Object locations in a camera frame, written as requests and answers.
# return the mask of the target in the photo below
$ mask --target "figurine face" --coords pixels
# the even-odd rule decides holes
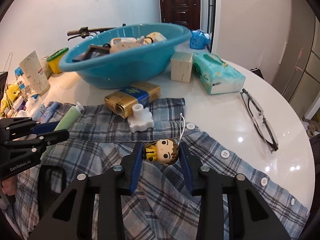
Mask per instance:
[[[168,166],[168,163],[173,158],[173,142],[168,139],[157,141],[156,149],[157,161],[164,166]]]

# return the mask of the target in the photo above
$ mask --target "silver bolt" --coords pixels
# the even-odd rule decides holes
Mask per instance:
[[[243,174],[237,174],[236,178],[241,181],[245,180],[245,176]]]
[[[201,171],[204,171],[204,172],[208,172],[210,170],[210,168],[208,166],[205,166],[205,165],[202,165],[200,167]]]
[[[116,166],[113,166],[112,169],[114,171],[122,171],[122,166],[121,165],[116,165]]]
[[[81,173],[81,174],[79,174],[79,175],[77,176],[77,179],[78,179],[78,180],[84,180],[85,177],[86,177],[86,175],[85,175],[84,173]]]

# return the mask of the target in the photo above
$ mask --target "human hand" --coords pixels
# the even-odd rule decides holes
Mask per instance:
[[[1,182],[2,192],[8,196],[15,195],[18,188],[18,176],[13,176]]]

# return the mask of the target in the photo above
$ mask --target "teal tissue pack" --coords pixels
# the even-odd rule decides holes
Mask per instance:
[[[245,76],[211,53],[194,53],[193,72],[210,95],[239,92]]]

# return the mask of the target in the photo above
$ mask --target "figurine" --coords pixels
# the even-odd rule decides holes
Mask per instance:
[[[144,146],[144,159],[158,161],[164,166],[173,165],[179,157],[179,145],[173,139],[159,140]]]

